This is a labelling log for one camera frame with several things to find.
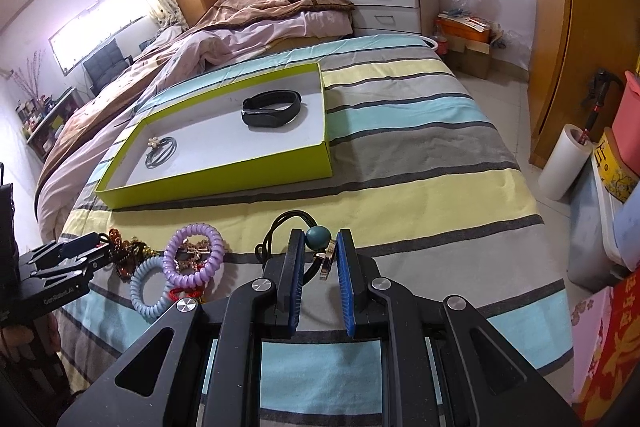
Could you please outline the white paper roll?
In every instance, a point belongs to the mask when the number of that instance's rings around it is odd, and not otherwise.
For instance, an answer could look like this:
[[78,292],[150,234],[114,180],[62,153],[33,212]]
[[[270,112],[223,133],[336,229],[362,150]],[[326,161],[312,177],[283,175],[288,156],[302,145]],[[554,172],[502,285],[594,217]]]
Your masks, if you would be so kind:
[[589,139],[582,141],[582,129],[566,124],[538,178],[540,191],[548,199],[560,200],[582,171],[593,151]]

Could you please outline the white bedside drawer cabinet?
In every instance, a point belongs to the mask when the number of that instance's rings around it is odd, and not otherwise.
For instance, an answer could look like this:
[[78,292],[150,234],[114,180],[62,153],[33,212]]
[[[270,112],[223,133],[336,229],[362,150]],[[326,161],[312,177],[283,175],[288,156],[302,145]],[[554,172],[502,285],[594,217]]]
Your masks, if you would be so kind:
[[439,0],[349,0],[355,36],[408,32],[431,36]]

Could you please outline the green cardboard box lid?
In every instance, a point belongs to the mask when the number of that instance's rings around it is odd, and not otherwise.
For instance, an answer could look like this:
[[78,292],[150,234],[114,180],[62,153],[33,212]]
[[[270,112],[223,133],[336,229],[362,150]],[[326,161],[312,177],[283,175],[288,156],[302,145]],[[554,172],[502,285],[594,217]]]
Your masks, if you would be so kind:
[[[246,98],[302,97],[280,128],[248,127]],[[332,176],[319,63],[303,63],[190,94],[141,117],[118,138],[94,191],[110,209],[139,207]]]

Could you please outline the black smart band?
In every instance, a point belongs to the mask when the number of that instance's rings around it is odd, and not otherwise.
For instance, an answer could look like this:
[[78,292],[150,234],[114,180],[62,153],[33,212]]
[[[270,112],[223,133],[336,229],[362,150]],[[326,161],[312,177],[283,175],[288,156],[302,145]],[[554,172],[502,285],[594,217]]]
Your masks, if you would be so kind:
[[241,117],[244,124],[255,128],[280,128],[300,112],[302,97],[293,90],[269,90],[242,102]]

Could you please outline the pink brown duvet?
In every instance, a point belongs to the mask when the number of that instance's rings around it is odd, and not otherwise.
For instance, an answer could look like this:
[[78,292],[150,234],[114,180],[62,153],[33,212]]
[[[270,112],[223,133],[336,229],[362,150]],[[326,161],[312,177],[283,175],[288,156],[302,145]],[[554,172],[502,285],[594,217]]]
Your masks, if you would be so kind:
[[258,57],[285,41],[350,35],[349,0],[219,0],[190,29],[157,40],[64,124],[37,182],[43,242],[58,239],[70,210],[119,131],[142,105],[206,70]]

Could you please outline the dark office chair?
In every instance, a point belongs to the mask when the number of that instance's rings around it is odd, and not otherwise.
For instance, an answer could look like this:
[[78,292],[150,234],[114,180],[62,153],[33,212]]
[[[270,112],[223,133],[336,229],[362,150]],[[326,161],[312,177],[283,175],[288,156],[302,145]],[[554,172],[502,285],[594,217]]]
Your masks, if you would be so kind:
[[131,55],[123,56],[115,39],[94,52],[82,63],[91,82],[91,92],[98,95],[108,84],[120,76],[132,65]]

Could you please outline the yellow printed box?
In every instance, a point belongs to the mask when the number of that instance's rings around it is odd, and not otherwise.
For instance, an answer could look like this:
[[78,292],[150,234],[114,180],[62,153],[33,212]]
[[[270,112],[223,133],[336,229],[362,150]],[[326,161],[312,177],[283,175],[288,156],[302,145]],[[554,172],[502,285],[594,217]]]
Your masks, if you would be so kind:
[[594,149],[598,173],[608,193],[620,202],[626,202],[639,182],[639,177],[623,162],[620,157],[613,131],[605,127]]

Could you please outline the striped bed sheet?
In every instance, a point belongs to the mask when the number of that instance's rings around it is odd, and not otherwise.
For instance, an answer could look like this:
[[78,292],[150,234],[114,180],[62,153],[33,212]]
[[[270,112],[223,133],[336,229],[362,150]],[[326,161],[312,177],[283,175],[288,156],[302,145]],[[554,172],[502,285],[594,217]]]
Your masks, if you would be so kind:
[[[99,156],[64,239],[116,228],[162,249],[179,227],[210,223],[229,245],[216,299],[258,277],[255,244],[280,212],[303,209],[334,233],[351,229],[358,251],[415,294],[469,299],[566,404],[573,341],[564,269],[536,199],[498,130],[418,38],[362,37],[256,58],[154,98],[145,93],[124,121],[137,124],[151,108],[311,61],[319,61],[326,88],[331,178],[111,211],[94,195],[119,148],[119,137],[108,138],[111,150]],[[93,384],[149,327],[113,270],[99,271],[90,287],[57,313],[72,392]],[[380,344],[347,342],[335,271],[306,286],[298,331],[265,345],[260,425],[379,426]]]

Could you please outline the rose gold hair clip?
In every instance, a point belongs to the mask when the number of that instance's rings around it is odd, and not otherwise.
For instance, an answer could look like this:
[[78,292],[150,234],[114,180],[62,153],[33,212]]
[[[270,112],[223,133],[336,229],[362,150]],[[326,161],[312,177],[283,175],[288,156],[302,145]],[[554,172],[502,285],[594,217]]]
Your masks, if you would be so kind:
[[175,265],[178,272],[195,272],[201,270],[210,254],[210,242],[201,239],[191,243],[185,239],[175,255]]

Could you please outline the wooden door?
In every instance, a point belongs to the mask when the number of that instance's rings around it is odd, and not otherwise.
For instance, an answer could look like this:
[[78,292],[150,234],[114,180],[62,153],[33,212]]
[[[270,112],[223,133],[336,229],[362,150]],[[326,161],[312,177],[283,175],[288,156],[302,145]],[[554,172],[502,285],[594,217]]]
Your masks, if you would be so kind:
[[544,167],[566,124],[582,127],[601,69],[622,77],[639,55],[639,0],[537,0],[529,65],[529,161]]

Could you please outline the red coral hair ornament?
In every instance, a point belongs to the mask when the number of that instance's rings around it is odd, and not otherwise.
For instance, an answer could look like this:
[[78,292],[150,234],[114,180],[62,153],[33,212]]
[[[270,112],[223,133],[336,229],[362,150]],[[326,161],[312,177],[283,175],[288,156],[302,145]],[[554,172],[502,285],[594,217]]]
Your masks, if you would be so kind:
[[195,286],[193,288],[175,287],[175,288],[171,288],[171,290],[168,291],[168,297],[172,303],[176,303],[180,299],[186,299],[186,298],[193,299],[198,303],[204,303],[205,289],[206,289],[205,285]]

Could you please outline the side desk with clutter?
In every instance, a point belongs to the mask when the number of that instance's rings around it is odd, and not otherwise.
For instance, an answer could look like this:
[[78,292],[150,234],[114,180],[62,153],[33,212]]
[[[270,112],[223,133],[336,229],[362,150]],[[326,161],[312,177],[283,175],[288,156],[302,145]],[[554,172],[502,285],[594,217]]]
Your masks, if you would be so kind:
[[26,145],[40,161],[47,159],[64,124],[83,105],[76,88],[66,89],[56,100],[43,96],[18,103],[15,112],[22,123]]

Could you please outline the black white waste bin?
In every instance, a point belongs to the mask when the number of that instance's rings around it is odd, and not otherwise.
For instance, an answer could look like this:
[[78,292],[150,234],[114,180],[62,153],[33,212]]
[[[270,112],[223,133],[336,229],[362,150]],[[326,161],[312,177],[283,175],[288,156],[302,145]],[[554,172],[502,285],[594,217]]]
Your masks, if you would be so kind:
[[436,54],[440,53],[439,44],[435,39],[422,35],[420,35],[420,38],[432,51],[434,51]]

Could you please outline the pink red gift box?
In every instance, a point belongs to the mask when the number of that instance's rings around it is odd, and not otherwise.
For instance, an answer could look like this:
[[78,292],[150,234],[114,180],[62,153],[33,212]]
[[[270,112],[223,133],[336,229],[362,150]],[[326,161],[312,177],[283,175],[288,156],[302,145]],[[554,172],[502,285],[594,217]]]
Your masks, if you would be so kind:
[[570,319],[572,406],[582,425],[595,426],[631,391],[639,367],[639,273],[582,299]]

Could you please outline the clear plastic storage bin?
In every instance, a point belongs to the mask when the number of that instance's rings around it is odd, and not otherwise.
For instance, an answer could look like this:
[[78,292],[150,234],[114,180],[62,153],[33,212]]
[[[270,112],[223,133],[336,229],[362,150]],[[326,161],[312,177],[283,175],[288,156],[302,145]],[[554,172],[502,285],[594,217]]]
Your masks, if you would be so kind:
[[590,157],[570,195],[570,253],[567,276],[592,293],[631,273],[614,239],[613,221],[623,204],[606,191],[597,161]]

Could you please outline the cardboard box with books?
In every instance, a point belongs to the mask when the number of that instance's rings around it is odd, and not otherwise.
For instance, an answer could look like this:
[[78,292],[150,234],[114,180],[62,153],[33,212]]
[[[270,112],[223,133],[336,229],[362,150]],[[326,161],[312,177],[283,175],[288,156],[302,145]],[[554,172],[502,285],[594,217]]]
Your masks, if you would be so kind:
[[474,15],[440,12],[434,21],[436,52],[458,72],[486,79],[493,49],[503,46],[503,30]]

